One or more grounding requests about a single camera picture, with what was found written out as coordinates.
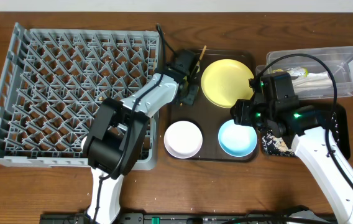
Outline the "light blue bowl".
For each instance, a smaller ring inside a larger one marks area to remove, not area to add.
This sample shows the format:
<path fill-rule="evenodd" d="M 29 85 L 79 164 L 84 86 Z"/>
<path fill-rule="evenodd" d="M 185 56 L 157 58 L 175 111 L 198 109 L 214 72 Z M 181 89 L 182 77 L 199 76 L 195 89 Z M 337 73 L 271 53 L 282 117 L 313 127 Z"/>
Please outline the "light blue bowl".
<path fill-rule="evenodd" d="M 257 147 L 257 133 L 251 126 L 226 121 L 218 131 L 218 142 L 222 150 L 233 157 L 248 156 Z"/>

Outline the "yellow round plate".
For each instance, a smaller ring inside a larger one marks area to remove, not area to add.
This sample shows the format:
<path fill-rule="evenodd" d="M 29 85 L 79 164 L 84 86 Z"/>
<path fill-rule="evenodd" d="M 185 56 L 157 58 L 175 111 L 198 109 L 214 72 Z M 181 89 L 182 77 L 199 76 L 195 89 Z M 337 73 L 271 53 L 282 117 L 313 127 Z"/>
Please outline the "yellow round plate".
<path fill-rule="evenodd" d="M 221 59 L 208 65 L 201 76 L 205 97 L 221 108 L 232 108 L 237 100 L 249 100 L 254 91 L 249 79 L 254 75 L 248 66 L 233 59 Z"/>

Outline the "wooden chopstick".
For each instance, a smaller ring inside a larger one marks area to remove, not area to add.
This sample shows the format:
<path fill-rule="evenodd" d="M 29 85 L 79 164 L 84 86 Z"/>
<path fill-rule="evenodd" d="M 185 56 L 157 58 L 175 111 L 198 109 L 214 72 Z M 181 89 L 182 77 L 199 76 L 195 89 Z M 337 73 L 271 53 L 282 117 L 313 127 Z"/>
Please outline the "wooden chopstick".
<path fill-rule="evenodd" d="M 205 45 L 201 50 L 190 50 L 192 52 L 194 52 L 196 54 L 196 58 L 197 58 L 197 63 L 196 65 L 194 66 L 192 72 L 191 72 L 191 75 L 196 73 L 198 74 L 199 70 L 200 70 L 200 63 L 202 61 L 202 58 L 204 56 L 204 53 L 207 49 L 207 46 Z"/>

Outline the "white shallow bowl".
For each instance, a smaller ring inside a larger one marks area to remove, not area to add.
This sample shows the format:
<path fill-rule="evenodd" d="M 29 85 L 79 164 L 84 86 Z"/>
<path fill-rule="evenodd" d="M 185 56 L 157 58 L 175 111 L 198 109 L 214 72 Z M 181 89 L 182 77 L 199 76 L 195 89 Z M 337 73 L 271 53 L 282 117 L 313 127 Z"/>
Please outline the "white shallow bowl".
<path fill-rule="evenodd" d="M 190 121 L 177 121 L 165 131 L 163 139 L 167 152 L 178 159 L 193 157 L 201 149 L 203 135 Z"/>

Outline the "green snack wrapper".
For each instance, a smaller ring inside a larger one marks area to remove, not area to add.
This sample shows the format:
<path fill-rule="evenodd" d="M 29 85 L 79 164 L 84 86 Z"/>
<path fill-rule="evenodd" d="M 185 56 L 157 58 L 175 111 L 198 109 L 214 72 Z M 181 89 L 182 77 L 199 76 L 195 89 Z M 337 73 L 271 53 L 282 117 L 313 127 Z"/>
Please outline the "green snack wrapper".
<path fill-rule="evenodd" d="M 309 71 L 306 68 L 303 67 L 294 67 L 294 68 L 286 68 L 286 69 L 274 69 L 272 70 L 273 73 L 276 72 L 287 72 L 290 74 L 291 77 L 307 77 L 309 74 Z"/>

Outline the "white napkin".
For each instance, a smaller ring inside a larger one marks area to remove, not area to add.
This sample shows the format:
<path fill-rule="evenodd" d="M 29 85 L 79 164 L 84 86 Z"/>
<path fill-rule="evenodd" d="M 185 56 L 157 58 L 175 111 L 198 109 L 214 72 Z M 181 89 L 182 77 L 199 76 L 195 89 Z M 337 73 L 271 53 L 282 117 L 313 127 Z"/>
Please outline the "white napkin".
<path fill-rule="evenodd" d="M 324 89 L 332 86 L 332 81 L 328 75 L 328 72 L 322 73 L 309 73 L 307 76 L 292 76 L 292 84 L 294 90 L 315 90 Z"/>

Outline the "white cup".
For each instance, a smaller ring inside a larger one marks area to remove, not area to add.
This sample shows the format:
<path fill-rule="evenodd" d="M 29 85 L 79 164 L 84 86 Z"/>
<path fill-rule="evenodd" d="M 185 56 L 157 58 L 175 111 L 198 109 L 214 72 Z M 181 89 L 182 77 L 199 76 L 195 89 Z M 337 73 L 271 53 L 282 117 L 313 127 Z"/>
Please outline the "white cup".
<path fill-rule="evenodd" d="M 85 142 L 86 142 L 87 136 L 85 136 L 82 140 L 81 140 L 81 151 L 84 152 L 84 146 L 85 146 Z"/>

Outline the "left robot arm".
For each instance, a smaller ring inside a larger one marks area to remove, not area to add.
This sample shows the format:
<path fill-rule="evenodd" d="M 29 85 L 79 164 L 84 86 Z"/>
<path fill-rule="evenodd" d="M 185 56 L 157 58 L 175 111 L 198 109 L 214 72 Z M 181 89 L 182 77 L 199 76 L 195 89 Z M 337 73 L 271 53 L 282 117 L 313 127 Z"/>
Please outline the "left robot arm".
<path fill-rule="evenodd" d="M 93 175 L 93 197 L 85 213 L 85 223 L 112 223 L 121 206 L 119 197 L 124 177 L 132 170 L 151 117 L 168 103 L 192 99 L 199 66 L 189 70 L 156 69 L 140 90 L 122 100 L 105 99 L 81 142 Z"/>

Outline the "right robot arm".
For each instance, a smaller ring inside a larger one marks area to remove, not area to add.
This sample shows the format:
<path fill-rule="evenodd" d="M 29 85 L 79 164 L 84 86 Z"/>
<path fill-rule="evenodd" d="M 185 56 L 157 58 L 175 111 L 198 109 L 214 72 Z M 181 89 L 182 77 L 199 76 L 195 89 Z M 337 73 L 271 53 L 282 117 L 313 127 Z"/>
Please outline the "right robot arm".
<path fill-rule="evenodd" d="M 255 103 L 237 100 L 231 116 L 238 125 L 269 129 L 278 138 L 292 138 L 291 150 L 309 169 L 339 223 L 353 223 L 353 168 L 342 155 L 332 122 L 313 106 L 298 100 Z"/>

